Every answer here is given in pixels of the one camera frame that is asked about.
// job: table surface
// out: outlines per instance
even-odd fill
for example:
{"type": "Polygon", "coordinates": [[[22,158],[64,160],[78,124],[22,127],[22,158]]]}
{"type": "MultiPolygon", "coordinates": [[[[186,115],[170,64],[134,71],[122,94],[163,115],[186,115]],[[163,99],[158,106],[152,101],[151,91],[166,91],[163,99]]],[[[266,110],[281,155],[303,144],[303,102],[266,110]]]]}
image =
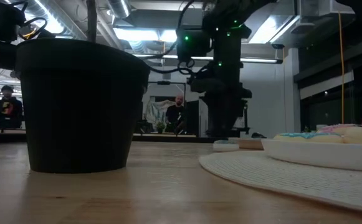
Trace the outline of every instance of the table surface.
{"type": "Polygon", "coordinates": [[[26,144],[0,144],[0,223],[362,223],[362,213],[244,187],[202,169],[211,144],[133,142],[124,169],[31,172],[26,144]]]}

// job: white placemat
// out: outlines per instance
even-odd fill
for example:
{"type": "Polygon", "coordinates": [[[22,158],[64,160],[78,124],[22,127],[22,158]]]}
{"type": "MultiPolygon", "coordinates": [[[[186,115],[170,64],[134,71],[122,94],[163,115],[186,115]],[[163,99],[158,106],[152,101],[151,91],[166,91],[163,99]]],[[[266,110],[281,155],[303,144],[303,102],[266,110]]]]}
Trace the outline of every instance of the white placemat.
{"type": "Polygon", "coordinates": [[[216,153],[199,161],[209,172],[240,184],[362,210],[362,171],[283,162],[265,152],[216,153]]]}

